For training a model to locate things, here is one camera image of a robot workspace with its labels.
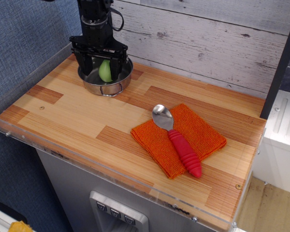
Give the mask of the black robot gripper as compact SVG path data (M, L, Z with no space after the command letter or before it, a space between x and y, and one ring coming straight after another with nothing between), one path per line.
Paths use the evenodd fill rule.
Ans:
M88 76L93 70L92 57L110 60L111 78L118 79L122 71L122 64L128 59L128 47L113 37L114 31L121 31L121 26L113 26L110 16L103 16L100 19L86 19L80 17L82 35L70 37L72 42L72 53L75 55L82 73Z

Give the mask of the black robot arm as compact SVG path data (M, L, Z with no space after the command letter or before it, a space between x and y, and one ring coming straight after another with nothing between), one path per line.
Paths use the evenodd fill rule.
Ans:
M110 61L112 80L117 80L127 60L128 47L113 37L114 31L121 31L124 18L119 28L113 26L112 13L122 16L113 9L112 0L79 0L82 35L71 36L72 53L75 55L81 71L89 75L93 70L92 58Z

